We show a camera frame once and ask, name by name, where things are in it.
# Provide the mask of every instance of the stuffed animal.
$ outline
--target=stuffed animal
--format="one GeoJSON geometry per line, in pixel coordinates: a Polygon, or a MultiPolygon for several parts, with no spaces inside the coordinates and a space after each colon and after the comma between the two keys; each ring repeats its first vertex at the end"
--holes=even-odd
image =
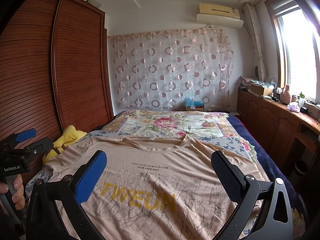
{"type": "Polygon", "coordinates": [[[77,131],[73,125],[66,127],[62,136],[53,143],[53,149],[47,155],[43,156],[43,164],[48,163],[52,157],[60,154],[68,145],[76,143],[86,134],[86,132],[77,131]]]}

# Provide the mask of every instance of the window frame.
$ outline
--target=window frame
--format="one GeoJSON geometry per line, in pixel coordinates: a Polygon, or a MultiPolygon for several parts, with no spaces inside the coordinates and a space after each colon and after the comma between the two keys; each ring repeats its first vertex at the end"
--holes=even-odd
{"type": "MultiPolygon", "coordinates": [[[[276,51],[277,51],[277,60],[278,60],[278,86],[284,87],[288,84],[287,80],[290,76],[290,68],[287,68],[287,65],[290,65],[289,52],[285,41],[283,40],[283,21],[282,18],[277,18],[271,4],[277,0],[266,0],[265,5],[271,20],[271,25],[273,28],[273,33],[276,40],[276,51]]],[[[319,49],[320,42],[317,43],[315,34],[312,35],[313,48],[315,52],[316,59],[316,74],[317,74],[317,86],[316,86],[316,98],[310,98],[306,96],[306,99],[315,102],[316,104],[320,103],[320,58],[319,58],[319,49]]]]}

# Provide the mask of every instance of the window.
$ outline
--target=window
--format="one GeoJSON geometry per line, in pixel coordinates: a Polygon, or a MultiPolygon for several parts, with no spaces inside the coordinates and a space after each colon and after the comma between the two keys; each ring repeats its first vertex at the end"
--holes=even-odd
{"type": "Polygon", "coordinates": [[[269,15],[278,41],[279,84],[290,85],[291,93],[304,93],[319,103],[320,38],[316,29],[294,0],[268,0],[269,15]]]}

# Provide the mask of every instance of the window curtain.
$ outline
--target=window curtain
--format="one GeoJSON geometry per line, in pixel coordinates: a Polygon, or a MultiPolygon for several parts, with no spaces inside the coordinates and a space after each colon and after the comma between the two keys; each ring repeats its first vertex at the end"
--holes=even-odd
{"type": "Polygon", "coordinates": [[[245,4],[243,9],[258,59],[259,80],[265,81],[268,75],[263,61],[263,41],[258,16],[254,7],[249,3],[245,4]]]}
{"type": "Polygon", "coordinates": [[[122,109],[177,109],[186,97],[229,106],[234,53],[221,29],[180,29],[109,38],[122,109]]]}

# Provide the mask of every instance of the dark blue blanket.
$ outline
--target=dark blue blanket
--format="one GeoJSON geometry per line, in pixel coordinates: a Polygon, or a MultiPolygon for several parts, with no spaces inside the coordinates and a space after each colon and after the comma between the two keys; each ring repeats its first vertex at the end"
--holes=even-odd
{"type": "Polygon", "coordinates": [[[269,157],[265,150],[260,146],[260,144],[253,138],[253,136],[248,132],[248,130],[244,127],[244,125],[240,122],[238,118],[230,114],[228,117],[228,121],[242,138],[249,141],[249,143],[254,146],[254,149],[257,152],[258,161],[261,164],[264,171],[266,172],[270,181],[273,181],[275,178],[283,179],[288,192],[290,206],[292,208],[295,208],[297,194],[293,189],[291,183],[288,181],[288,179],[282,174],[277,165],[273,162],[273,160],[269,157]]]}

